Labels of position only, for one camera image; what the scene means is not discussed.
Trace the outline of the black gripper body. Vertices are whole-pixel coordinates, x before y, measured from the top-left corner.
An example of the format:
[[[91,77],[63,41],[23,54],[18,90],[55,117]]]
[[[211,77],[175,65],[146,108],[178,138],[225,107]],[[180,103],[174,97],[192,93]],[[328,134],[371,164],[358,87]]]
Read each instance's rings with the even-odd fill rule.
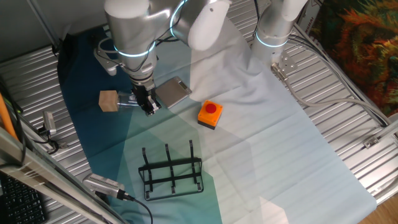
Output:
[[[135,94],[136,99],[138,98],[147,98],[147,96],[151,95],[155,98],[154,95],[155,84],[153,79],[149,79],[145,82],[133,82],[132,83],[132,92]]]

